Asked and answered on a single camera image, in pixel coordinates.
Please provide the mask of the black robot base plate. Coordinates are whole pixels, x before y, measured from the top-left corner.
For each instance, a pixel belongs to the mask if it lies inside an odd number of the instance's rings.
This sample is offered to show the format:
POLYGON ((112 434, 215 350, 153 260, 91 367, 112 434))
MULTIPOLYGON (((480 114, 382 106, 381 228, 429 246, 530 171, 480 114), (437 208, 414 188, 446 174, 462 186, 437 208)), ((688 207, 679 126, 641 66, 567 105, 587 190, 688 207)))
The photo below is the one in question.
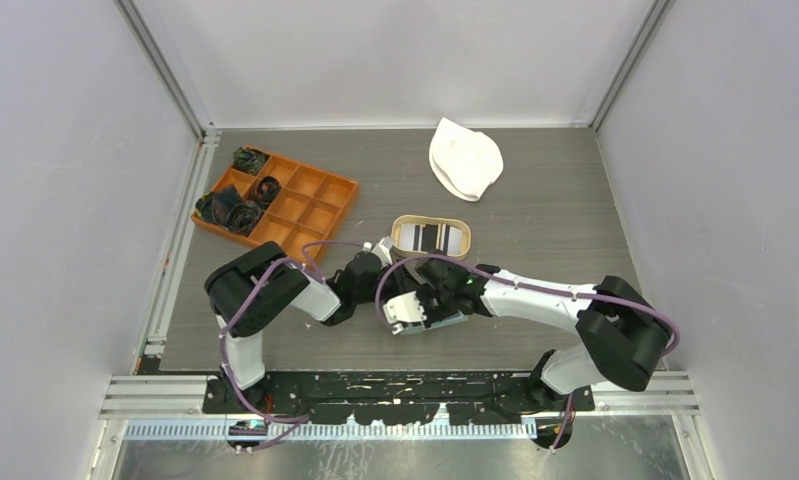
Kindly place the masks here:
POLYGON ((223 375, 208 379, 205 414, 306 415, 319 425, 428 424, 445 409, 451 426, 516 424, 523 416, 558 416, 565 400, 541 397, 537 376, 520 371, 270 372, 245 390, 242 404, 223 375))

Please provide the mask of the green card holder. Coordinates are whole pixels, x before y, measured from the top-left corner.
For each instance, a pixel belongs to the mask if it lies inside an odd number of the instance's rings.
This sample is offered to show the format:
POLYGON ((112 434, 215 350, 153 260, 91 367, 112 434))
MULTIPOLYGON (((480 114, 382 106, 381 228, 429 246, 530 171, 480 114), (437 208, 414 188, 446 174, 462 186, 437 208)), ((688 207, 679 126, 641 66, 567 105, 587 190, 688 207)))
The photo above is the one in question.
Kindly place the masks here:
POLYGON ((458 312, 455 315, 440 320, 424 320, 422 322, 413 322, 413 323, 402 323, 402 322, 396 323, 391 327, 391 333, 393 335, 418 334, 429 330, 434 330, 464 323, 467 320, 468 317, 465 314, 458 312))

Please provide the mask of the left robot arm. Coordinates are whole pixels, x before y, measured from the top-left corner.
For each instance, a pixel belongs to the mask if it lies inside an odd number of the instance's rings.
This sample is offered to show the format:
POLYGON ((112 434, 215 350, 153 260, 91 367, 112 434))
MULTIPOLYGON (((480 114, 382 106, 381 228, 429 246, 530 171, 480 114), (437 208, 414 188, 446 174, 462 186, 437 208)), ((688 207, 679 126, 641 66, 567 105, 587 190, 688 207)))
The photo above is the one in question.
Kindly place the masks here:
POLYGON ((266 242, 213 271, 204 283, 220 328, 221 367, 232 381, 227 398, 244 413, 260 409, 267 397, 263 330, 294 308, 336 326, 358 306, 374 301, 375 287, 392 264, 392 242, 365 242, 346 266, 326 277, 266 242))

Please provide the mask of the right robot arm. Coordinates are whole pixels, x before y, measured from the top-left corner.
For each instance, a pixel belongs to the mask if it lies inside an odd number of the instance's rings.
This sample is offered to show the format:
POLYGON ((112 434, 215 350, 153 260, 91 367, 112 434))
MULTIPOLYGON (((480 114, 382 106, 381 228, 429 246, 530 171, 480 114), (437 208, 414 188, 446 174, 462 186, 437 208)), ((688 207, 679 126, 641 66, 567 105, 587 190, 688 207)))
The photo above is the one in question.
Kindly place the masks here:
POLYGON ((603 381, 644 391, 658 361, 680 340, 677 326, 620 277, 560 284, 441 256, 424 260, 416 272, 426 285, 420 296, 425 307, 530 320, 578 336, 576 346, 547 353, 537 365, 529 387, 542 410, 555 410, 569 394, 603 381))

